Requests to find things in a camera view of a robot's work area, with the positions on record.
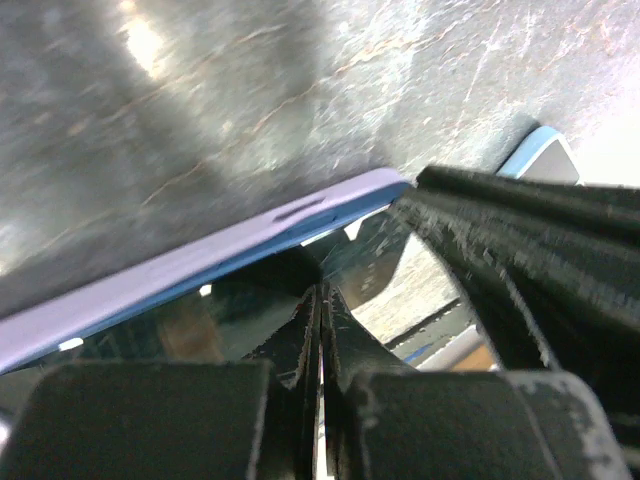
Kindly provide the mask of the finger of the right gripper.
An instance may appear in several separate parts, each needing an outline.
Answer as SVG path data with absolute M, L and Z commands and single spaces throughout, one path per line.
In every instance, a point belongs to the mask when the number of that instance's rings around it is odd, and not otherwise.
M 509 369 L 566 370 L 639 411 L 639 193 L 428 167 L 390 209 L 441 259 Z

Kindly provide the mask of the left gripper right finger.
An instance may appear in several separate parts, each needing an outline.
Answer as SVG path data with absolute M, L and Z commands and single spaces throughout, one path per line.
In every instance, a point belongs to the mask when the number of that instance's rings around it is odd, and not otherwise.
M 415 371 L 355 319 L 337 287 L 324 283 L 322 293 L 321 336 L 326 392 L 344 393 L 356 376 L 365 373 Z

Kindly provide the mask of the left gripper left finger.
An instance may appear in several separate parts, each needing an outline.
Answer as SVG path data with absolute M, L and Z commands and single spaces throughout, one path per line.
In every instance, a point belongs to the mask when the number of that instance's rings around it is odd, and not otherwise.
M 243 364 L 264 366 L 282 389 L 317 389 L 320 364 L 320 285 L 312 285 L 289 320 L 247 354 Z

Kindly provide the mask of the blue-edged black phone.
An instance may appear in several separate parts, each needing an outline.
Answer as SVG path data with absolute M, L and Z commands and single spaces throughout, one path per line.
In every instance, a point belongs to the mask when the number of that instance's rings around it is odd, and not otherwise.
M 69 340 L 34 366 L 98 359 L 235 361 L 289 320 L 316 279 L 336 287 L 354 318 L 413 367 L 485 370 L 494 364 L 438 259 L 408 228 L 379 212 Z

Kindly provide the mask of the light blue phone case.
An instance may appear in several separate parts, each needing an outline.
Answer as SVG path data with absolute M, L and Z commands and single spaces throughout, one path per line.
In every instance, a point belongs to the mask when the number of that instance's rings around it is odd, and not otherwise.
M 521 178 L 539 156 L 556 140 L 561 133 L 550 126 L 541 126 L 527 135 L 496 174 L 509 178 Z

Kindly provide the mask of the lavender phone case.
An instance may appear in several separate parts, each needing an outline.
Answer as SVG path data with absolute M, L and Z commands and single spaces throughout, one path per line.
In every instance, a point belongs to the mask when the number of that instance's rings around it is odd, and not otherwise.
M 378 168 L 234 221 L 217 202 L 175 222 L 157 247 L 124 233 L 77 242 L 1 278 L 1 369 L 10 371 L 272 253 L 375 212 L 409 186 Z

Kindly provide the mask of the black phone with stand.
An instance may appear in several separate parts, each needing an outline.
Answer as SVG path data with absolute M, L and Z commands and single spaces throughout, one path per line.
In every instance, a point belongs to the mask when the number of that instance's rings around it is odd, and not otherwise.
M 532 161 L 522 178 L 548 183 L 577 184 L 580 175 L 564 144 L 554 140 Z

